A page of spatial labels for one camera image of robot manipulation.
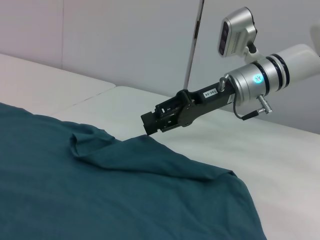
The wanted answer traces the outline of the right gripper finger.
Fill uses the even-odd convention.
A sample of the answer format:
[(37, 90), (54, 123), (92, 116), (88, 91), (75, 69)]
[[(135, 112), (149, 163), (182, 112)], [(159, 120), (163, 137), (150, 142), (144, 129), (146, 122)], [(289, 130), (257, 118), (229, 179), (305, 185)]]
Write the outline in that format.
[(178, 127), (187, 127), (190, 124), (190, 122), (179, 122), (177, 112), (166, 113), (162, 110), (156, 110), (155, 112), (148, 112), (143, 115), (143, 127), (148, 136), (158, 131), (164, 133)]
[[(180, 123), (184, 123), (183, 121), (180, 120), (180, 114), (181, 111), (184, 109), (184, 107), (187, 104), (187, 97), (185, 95), (176, 95), (173, 98), (170, 98), (169, 100), (166, 100), (158, 105), (155, 106), (154, 112), (155, 111), (160, 111), (162, 110), (164, 113), (169, 113), (169, 112), (177, 112), (178, 121)], [(141, 116), (142, 122), (144, 123), (144, 115)]]

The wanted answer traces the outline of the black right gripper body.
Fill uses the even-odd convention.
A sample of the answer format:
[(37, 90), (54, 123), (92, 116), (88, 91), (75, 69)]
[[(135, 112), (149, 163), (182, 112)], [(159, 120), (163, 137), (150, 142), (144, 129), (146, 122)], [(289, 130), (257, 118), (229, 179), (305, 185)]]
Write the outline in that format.
[(186, 89), (177, 96), (182, 97), (182, 109), (177, 115), (177, 123), (187, 127), (198, 117), (222, 108), (228, 104), (229, 97), (235, 93), (235, 88), (227, 81), (224, 91), (218, 91), (218, 83), (203, 89), (190, 92)]

